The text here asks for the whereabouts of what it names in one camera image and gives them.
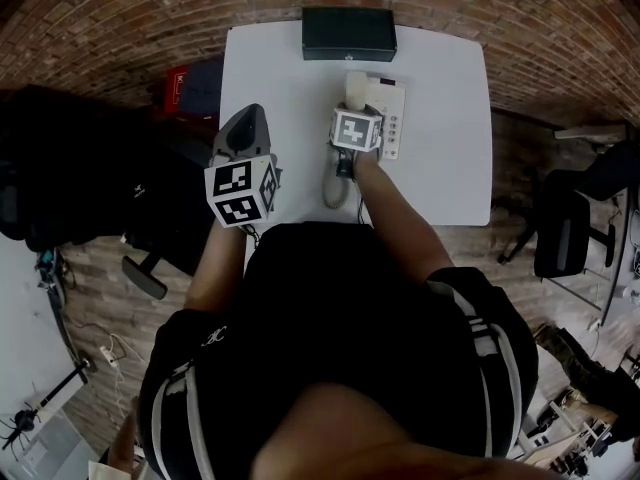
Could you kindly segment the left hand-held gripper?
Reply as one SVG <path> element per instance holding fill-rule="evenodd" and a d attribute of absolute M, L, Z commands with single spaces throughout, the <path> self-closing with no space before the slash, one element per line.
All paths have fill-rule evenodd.
<path fill-rule="evenodd" d="M 270 150 L 268 122 L 260 104 L 239 110 L 219 130 L 215 152 L 250 151 L 251 156 L 257 156 L 204 170 L 206 199 L 223 228 L 261 224 L 269 219 L 279 189 L 275 157 Z"/>

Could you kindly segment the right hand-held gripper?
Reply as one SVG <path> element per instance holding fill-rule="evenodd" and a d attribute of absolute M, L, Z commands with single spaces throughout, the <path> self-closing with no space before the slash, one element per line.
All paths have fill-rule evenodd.
<path fill-rule="evenodd" d="M 378 150 L 382 144 L 383 114 L 368 105 L 368 110 L 346 110 L 344 102 L 335 106 L 329 142 L 338 153 L 336 176 L 354 177 L 354 160 L 359 153 Z"/>

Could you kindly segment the cream telephone handset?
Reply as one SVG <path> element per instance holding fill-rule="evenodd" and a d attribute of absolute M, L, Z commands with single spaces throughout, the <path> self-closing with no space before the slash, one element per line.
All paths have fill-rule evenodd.
<path fill-rule="evenodd" d="M 366 107 L 368 76 L 363 71 L 348 71 L 344 104 L 348 110 L 362 112 Z"/>

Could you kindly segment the person's right forearm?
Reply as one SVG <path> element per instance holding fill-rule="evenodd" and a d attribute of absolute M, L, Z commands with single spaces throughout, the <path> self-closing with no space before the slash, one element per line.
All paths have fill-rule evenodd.
<path fill-rule="evenodd" d="M 408 277 L 421 284 L 454 266 L 436 232 L 397 189 L 375 152 L 356 156 L 354 174 L 374 230 Z"/>

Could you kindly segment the person's left forearm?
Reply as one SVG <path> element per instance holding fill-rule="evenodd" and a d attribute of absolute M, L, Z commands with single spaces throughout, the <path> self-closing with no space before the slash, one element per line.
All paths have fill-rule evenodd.
<path fill-rule="evenodd" d="M 184 308 L 219 313 L 233 301 L 244 275 L 246 233 L 213 223 L 186 293 Z"/>

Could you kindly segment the white telephone base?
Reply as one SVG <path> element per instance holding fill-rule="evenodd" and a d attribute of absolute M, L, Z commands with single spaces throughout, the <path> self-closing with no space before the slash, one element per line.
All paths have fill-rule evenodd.
<path fill-rule="evenodd" d="M 368 88 L 366 107 L 363 111 L 368 110 L 370 105 L 383 114 L 381 156 L 384 160 L 397 160 L 404 121 L 405 84 L 395 79 L 366 74 Z"/>

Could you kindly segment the dark blue bag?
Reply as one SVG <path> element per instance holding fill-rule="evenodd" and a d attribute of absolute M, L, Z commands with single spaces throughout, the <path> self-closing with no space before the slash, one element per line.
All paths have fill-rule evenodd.
<path fill-rule="evenodd" d="M 222 78 L 223 63 L 219 60 L 190 64 L 182 84 L 178 110 L 200 117 L 218 114 Z"/>

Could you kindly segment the red box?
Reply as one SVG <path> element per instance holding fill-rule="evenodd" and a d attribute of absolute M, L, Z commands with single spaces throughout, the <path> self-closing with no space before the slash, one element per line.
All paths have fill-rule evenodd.
<path fill-rule="evenodd" d="M 181 65 L 170 69 L 167 72 L 167 80 L 166 80 L 166 88 L 165 88 L 165 101 L 164 101 L 164 112 L 169 115 L 176 115 L 182 118 L 192 118 L 192 119 L 204 119 L 216 120 L 219 117 L 218 114 L 214 114 L 213 116 L 194 116 L 186 113 L 182 113 L 178 110 L 178 102 L 179 96 L 182 88 L 182 84 L 187 72 L 187 68 L 189 65 Z"/>

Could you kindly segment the black office chair left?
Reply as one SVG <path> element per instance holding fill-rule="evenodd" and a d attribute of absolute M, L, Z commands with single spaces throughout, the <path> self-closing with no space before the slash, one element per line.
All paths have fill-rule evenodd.
<path fill-rule="evenodd" d="M 0 91 L 0 233 L 34 252 L 124 237 L 193 275 L 213 222 L 206 131 L 39 86 Z"/>

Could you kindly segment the black office chair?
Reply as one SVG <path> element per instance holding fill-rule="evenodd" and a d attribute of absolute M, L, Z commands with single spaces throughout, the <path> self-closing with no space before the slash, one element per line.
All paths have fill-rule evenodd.
<path fill-rule="evenodd" d="M 124 237 L 193 275 L 213 222 L 206 131 L 39 86 L 0 91 L 0 233 L 34 252 Z"/>
<path fill-rule="evenodd" d="M 136 263 L 129 256 L 124 256 L 121 262 L 124 275 L 135 286 L 156 300 L 162 300 L 167 293 L 167 286 L 152 275 L 160 259 L 160 254 L 149 252 L 141 263 Z"/>
<path fill-rule="evenodd" d="M 522 216 L 526 222 L 513 249 L 500 254 L 498 263 L 511 262 L 535 237 L 534 274 L 540 278 L 580 273 L 586 266 L 591 240 L 604 245 L 604 265 L 610 267 L 615 254 L 616 229 L 610 224 L 608 230 L 602 232 L 591 225 L 589 201 L 604 201 L 620 190 L 613 176 L 592 168 L 584 171 L 555 169 L 540 178 L 536 168 L 527 167 L 524 174 L 531 182 L 532 206 L 517 208 L 504 200 L 497 204 Z"/>

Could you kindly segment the person's black striped shirt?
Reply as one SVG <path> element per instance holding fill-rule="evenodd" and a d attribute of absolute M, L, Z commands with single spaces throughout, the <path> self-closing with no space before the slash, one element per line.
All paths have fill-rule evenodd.
<path fill-rule="evenodd" d="M 376 402 L 416 442 L 503 457 L 533 397 L 538 353 L 504 290 L 472 267 L 415 282 L 367 226 L 281 224 L 252 254 L 231 303 L 183 309 L 156 334 L 140 439 L 168 480 L 201 480 L 199 420 L 215 480 L 248 480 L 307 388 Z"/>

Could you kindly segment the white cluttered desk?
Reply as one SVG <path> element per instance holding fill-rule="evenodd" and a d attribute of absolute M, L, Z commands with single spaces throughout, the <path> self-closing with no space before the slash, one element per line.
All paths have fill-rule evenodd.
<path fill-rule="evenodd" d="M 601 322 L 611 324 L 640 304 L 640 130 L 629 123 L 564 130 L 564 135 L 615 138 L 595 161 L 582 171 L 562 173 L 572 189 L 593 200 L 607 201 L 621 194 L 622 223 L 616 226 L 608 294 Z"/>

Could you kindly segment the person's chin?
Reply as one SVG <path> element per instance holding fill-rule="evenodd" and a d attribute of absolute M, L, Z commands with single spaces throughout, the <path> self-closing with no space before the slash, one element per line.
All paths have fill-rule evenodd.
<path fill-rule="evenodd" d="M 259 450 L 249 480 L 561 480 L 505 459 L 414 442 L 377 403 L 338 384 L 305 389 Z"/>

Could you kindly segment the black tripod stand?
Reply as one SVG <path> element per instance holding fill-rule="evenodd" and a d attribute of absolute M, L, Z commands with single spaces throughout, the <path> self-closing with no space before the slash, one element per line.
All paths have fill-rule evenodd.
<path fill-rule="evenodd" d="M 10 419 L 10 424 L 0 419 L 0 424 L 10 430 L 10 433 L 7 436 L 0 435 L 0 441 L 2 442 L 0 450 L 4 451 L 6 449 L 10 449 L 11 453 L 14 455 L 14 459 L 17 460 L 17 456 L 13 449 L 14 442 L 18 441 L 22 450 L 25 451 L 22 438 L 28 440 L 27 433 L 34 430 L 36 421 L 41 422 L 40 413 L 44 411 L 44 409 L 74 378 L 82 377 L 86 372 L 94 373 L 96 371 L 97 368 L 94 360 L 89 355 L 82 352 L 80 354 L 79 361 L 75 364 L 75 368 L 41 400 L 37 400 L 34 405 L 26 402 L 26 408 L 16 412 Z"/>

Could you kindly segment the camouflage cloth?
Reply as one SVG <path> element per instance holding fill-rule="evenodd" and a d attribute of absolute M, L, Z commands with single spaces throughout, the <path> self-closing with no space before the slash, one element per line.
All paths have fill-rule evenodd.
<path fill-rule="evenodd" d="M 617 402 L 611 391 L 615 387 L 614 374 L 591 360 L 564 328 L 543 323 L 533 335 L 536 343 L 560 363 L 570 386 L 578 392 L 578 395 L 571 396 L 572 402 L 567 405 L 613 425 L 619 417 Z"/>

